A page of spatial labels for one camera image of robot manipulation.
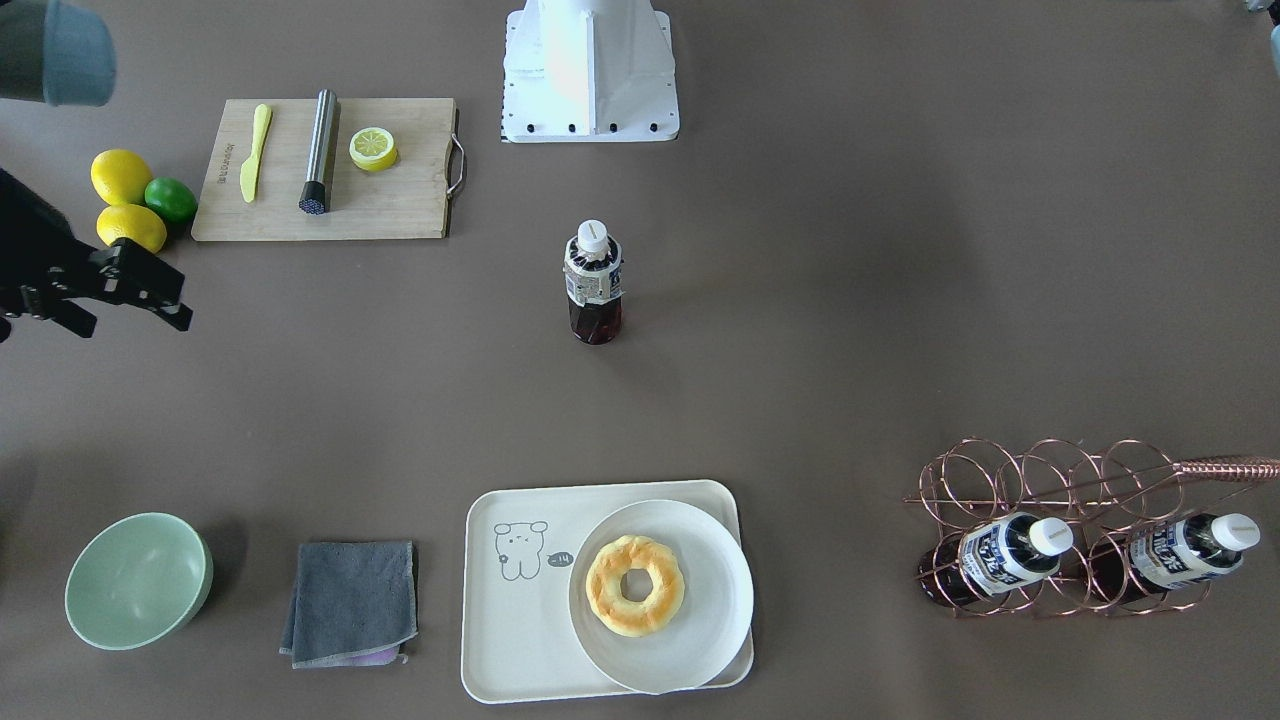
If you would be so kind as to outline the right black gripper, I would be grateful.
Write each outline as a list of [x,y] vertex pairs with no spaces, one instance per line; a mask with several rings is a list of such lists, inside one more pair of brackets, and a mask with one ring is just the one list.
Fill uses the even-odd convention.
[[119,238],[110,247],[110,290],[102,255],[78,241],[65,217],[8,170],[1,170],[1,334],[31,315],[91,338],[97,318],[76,305],[92,299],[151,311],[179,332],[193,313],[180,301],[186,277],[146,247]]

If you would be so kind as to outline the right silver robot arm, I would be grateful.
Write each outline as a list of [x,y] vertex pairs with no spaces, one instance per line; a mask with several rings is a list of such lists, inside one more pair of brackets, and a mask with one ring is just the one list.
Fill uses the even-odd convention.
[[[1,36],[5,99],[102,106],[111,97],[115,49],[96,13],[64,1],[5,1]],[[29,315],[90,338],[97,318],[79,299],[141,307],[188,331],[184,275],[146,250],[138,231],[109,237],[104,249],[79,241],[59,210],[3,170],[3,337],[13,319]]]

